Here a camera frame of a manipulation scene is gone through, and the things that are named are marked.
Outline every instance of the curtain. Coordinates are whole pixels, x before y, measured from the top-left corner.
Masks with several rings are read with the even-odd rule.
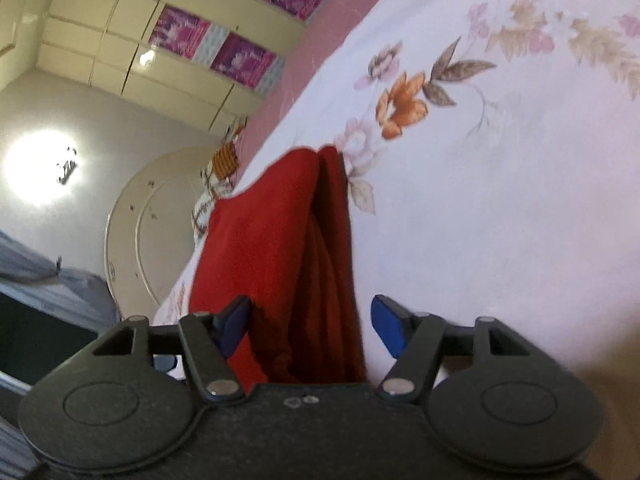
[[[120,314],[106,282],[90,272],[63,269],[0,230],[0,292],[68,323],[103,333]],[[24,395],[30,386],[2,373],[0,388]],[[22,434],[0,418],[0,480],[23,478],[36,465]]]

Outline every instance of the white bed sheet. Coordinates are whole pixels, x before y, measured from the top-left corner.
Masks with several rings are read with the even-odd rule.
[[[449,67],[495,67],[436,74],[430,98],[456,103],[436,106],[408,86],[421,73],[428,83],[458,38]],[[460,324],[495,316],[606,403],[590,463],[616,480],[640,474],[638,56],[640,0],[381,0],[236,188],[293,146],[336,142],[357,173],[354,282],[370,380],[393,364],[370,323],[374,295]],[[402,72],[408,96],[385,111]],[[402,136],[383,139],[398,134],[393,122]]]

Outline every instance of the bright light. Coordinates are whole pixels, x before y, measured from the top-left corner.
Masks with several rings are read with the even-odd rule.
[[[147,50],[142,56],[140,56],[140,65],[146,68],[156,58],[155,50]]]
[[[33,205],[46,205],[69,192],[58,182],[60,168],[73,143],[59,132],[47,130],[21,137],[4,161],[4,174],[14,193]]]

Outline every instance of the folded red fabric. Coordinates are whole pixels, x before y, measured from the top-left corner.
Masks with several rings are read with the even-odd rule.
[[[216,203],[190,311],[252,298],[248,338],[229,359],[245,388],[365,380],[346,189],[333,146],[295,149]]]

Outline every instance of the orange flower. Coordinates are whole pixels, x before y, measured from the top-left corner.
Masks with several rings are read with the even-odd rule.
[[[376,106],[376,120],[382,126],[384,139],[402,136],[403,127],[413,126],[427,116],[427,103],[415,98],[425,79],[425,73],[420,72],[407,81],[406,72],[403,72],[391,90],[382,94]]]

